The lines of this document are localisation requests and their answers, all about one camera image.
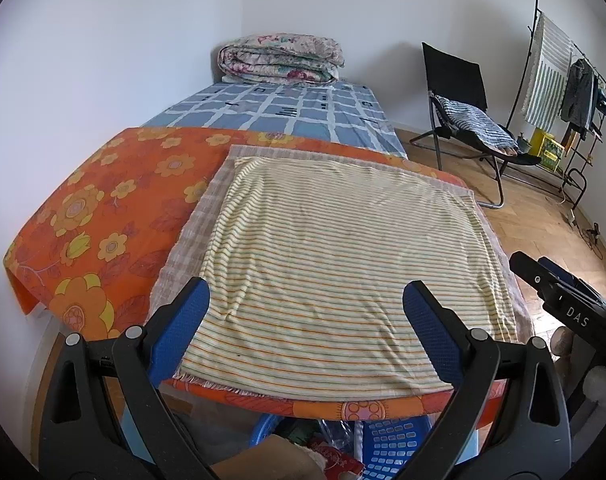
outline black metal rack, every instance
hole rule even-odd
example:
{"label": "black metal rack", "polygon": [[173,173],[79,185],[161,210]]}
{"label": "black metal rack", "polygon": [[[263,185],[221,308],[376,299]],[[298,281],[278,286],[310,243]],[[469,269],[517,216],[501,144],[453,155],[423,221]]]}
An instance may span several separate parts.
{"label": "black metal rack", "polygon": [[[529,60],[532,56],[532,46],[534,44],[534,31],[536,29],[536,22],[538,20],[540,13],[541,13],[541,10],[538,7],[538,0],[536,0],[536,4],[534,6],[534,20],[532,23],[532,27],[528,26],[528,29],[530,31],[528,56],[525,61],[525,66],[523,67],[523,75],[520,78],[520,84],[518,85],[518,92],[516,92],[516,98],[514,99],[514,105],[512,107],[512,111],[510,112],[510,118],[508,119],[507,124],[505,125],[507,128],[510,127],[510,123],[512,122],[512,119],[514,117],[514,112],[516,111],[516,106],[518,105],[518,100],[520,99],[520,94],[523,89],[525,77],[528,72]],[[589,58],[585,55],[583,50],[576,43],[572,42],[572,44],[573,44],[574,48],[576,50],[578,50],[578,52],[580,52],[583,59],[592,67],[595,75],[598,77],[598,80],[601,81],[606,88],[606,79],[596,69],[596,66],[589,60]],[[561,180],[560,186],[557,186],[556,184],[554,184],[548,180],[545,180],[544,178],[542,178],[540,176],[537,176],[532,173],[528,173],[527,171],[522,170],[521,168],[517,168],[512,165],[507,165],[506,167],[503,167],[501,169],[502,170],[501,174],[504,174],[503,172],[506,168],[510,168],[511,170],[514,170],[518,173],[526,175],[530,179],[535,179],[540,182],[543,182],[544,184],[547,185],[547,187],[539,186],[539,185],[533,183],[531,180],[524,180],[522,178],[519,178],[518,176],[504,174],[504,176],[506,176],[506,177],[512,178],[513,180],[518,180],[519,182],[528,184],[528,186],[533,186],[533,187],[540,189],[542,191],[545,191],[545,192],[551,192],[549,189],[551,187],[552,189],[556,190],[556,193],[560,193],[563,196],[563,198],[566,198],[567,201],[572,204],[573,210],[576,209],[579,205],[580,199],[582,199],[583,195],[587,191],[587,178],[585,177],[585,174],[584,174],[585,169],[587,168],[587,166],[593,166],[592,154],[594,152],[594,148],[596,147],[596,143],[603,142],[602,135],[600,133],[600,129],[602,128],[603,122],[605,121],[605,114],[603,114],[600,111],[598,113],[600,114],[600,121],[599,121],[598,127],[594,128],[593,130],[590,129],[590,132],[594,135],[594,140],[592,142],[592,146],[590,147],[590,150],[587,153],[587,155],[583,155],[579,151],[579,147],[581,146],[581,143],[583,141],[583,138],[579,137],[579,140],[578,140],[578,142],[576,142],[576,145],[574,146],[574,143],[572,142],[572,145],[570,146],[570,148],[568,150],[569,152],[572,152],[572,155],[570,156],[570,160],[564,169],[561,168],[560,171],[558,171],[558,170],[551,171],[551,170],[548,170],[547,168],[545,168],[544,166],[541,166],[541,165],[537,166],[541,170],[544,170],[545,173],[548,173],[551,176],[560,179]],[[580,167],[580,169],[579,169],[579,167],[572,167],[572,163],[574,162],[574,158],[576,158],[576,156],[578,156],[580,159],[582,159],[582,167]],[[569,195],[567,195],[567,193],[564,190],[565,186],[570,186],[570,187],[573,187],[573,188],[576,188],[579,190],[580,193],[575,200],[573,200]]]}

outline black folding chair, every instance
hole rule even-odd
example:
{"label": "black folding chair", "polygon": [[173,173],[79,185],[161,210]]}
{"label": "black folding chair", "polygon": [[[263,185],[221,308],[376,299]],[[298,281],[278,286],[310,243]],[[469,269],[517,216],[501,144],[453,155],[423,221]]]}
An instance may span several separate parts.
{"label": "black folding chair", "polygon": [[[517,164],[519,166],[535,166],[540,163],[541,159],[537,156],[529,154],[519,154],[516,156],[506,155],[491,149],[486,144],[483,144],[478,136],[470,130],[461,130],[454,126],[451,119],[443,109],[436,96],[445,97],[452,101],[467,103],[480,108],[483,112],[487,110],[487,99],[485,97],[485,88],[483,85],[483,77],[481,76],[481,67],[476,63],[471,63],[459,57],[450,56],[439,50],[436,50],[427,43],[423,43],[423,56],[425,58],[425,71],[427,73],[428,96],[430,99],[430,121],[432,129],[418,137],[414,137],[410,143],[419,148],[425,148],[436,152],[436,160],[438,168],[443,169],[443,164],[440,158],[441,153],[452,155],[457,158],[478,158],[487,160],[494,171],[496,172],[496,182],[499,186],[500,202],[495,204],[492,202],[478,202],[478,205],[490,209],[499,209],[505,204],[505,195],[503,193],[501,177],[508,163]],[[436,116],[440,126],[436,126],[434,120],[434,108],[436,108]],[[503,130],[514,137],[512,133],[500,126]],[[434,137],[434,148],[416,144],[425,137]],[[451,153],[442,150],[438,144],[438,138],[451,139],[452,137],[463,142],[467,146],[477,150],[477,155],[464,156],[458,153]],[[502,160],[502,164],[498,165],[496,159]]]}

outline blue bed sheet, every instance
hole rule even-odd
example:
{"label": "blue bed sheet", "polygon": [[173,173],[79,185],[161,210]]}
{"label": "blue bed sheet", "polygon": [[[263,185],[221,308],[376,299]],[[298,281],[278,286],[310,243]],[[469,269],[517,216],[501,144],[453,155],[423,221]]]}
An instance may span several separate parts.
{"label": "blue bed sheet", "polygon": [[407,158],[366,86],[217,83],[175,104],[145,126],[210,126],[329,140]]}

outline yellow striped fabric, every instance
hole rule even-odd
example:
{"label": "yellow striped fabric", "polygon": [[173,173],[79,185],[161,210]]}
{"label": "yellow striped fabric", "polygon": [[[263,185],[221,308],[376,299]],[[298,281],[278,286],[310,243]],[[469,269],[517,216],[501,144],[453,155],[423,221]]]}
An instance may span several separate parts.
{"label": "yellow striped fabric", "polygon": [[411,280],[468,327],[516,341],[473,196],[408,172],[237,158],[200,275],[211,301],[179,372],[258,394],[367,400],[448,389],[404,316]]}

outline silver screw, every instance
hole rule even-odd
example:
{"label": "silver screw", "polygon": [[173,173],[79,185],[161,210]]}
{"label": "silver screw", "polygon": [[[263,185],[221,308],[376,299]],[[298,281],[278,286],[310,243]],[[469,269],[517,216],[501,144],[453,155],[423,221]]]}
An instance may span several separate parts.
{"label": "silver screw", "polygon": [[143,333],[143,329],[138,325],[134,325],[125,330],[125,337],[128,339],[136,339]]}
{"label": "silver screw", "polygon": [[482,328],[473,328],[469,331],[469,333],[472,338],[476,339],[477,341],[485,341],[489,337],[487,332]]}
{"label": "silver screw", "polygon": [[70,334],[69,336],[67,336],[65,338],[65,344],[67,346],[74,346],[80,340],[81,340],[81,336],[79,334],[77,334],[76,332],[74,332],[73,334]]}
{"label": "silver screw", "polygon": [[537,335],[532,338],[532,345],[534,345],[539,350],[542,350],[543,348],[547,347],[547,343],[545,343],[545,340]]}

